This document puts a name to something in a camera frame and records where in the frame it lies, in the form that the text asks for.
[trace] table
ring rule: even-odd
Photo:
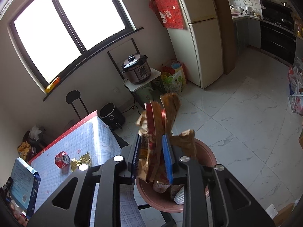
[[[133,84],[133,83],[129,82],[129,80],[126,80],[124,85],[129,89],[130,92],[133,93],[136,90],[138,90],[139,88],[141,88],[142,86],[148,84],[149,82],[153,81],[154,79],[156,79],[159,76],[161,76],[161,72],[156,69],[151,68],[151,76],[145,82],[140,83],[140,84]]]
[[[67,152],[71,159],[79,159],[81,155],[89,152],[92,166],[97,166],[120,154],[121,149],[110,128],[97,116],[97,111],[89,114],[29,162],[41,177],[35,211],[72,173],[70,166],[60,169],[55,165],[55,156],[61,151]],[[134,200],[133,190],[134,185],[120,185],[122,227],[145,226]],[[98,185],[93,198],[90,226],[94,226],[97,195]]]

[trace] rice cooker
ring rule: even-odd
[[[122,64],[122,73],[133,84],[145,82],[151,75],[151,69],[147,63],[147,56],[143,54],[130,55]]]

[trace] chair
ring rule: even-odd
[[[81,96],[80,91],[78,91],[78,90],[72,90],[71,92],[69,92],[67,94],[65,100],[66,100],[67,104],[71,104],[72,105],[73,109],[75,110],[76,114],[78,115],[78,118],[81,120],[80,115],[78,114],[75,106],[73,105],[73,101],[75,101],[76,99],[79,99],[80,102],[82,103],[82,105],[84,106],[85,111],[87,112],[87,115],[89,115],[89,112],[88,112],[86,106],[84,105],[84,103],[83,103],[83,101],[82,101],[82,99],[81,99],[80,96]]]

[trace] white refrigerator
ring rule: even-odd
[[[184,29],[168,29],[187,78],[206,88],[223,74],[220,28],[213,0],[178,0]]]

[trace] crushed can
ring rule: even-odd
[[[55,164],[60,168],[64,168],[68,166],[71,162],[71,159],[69,158],[68,154],[65,151],[60,152],[55,157]]]

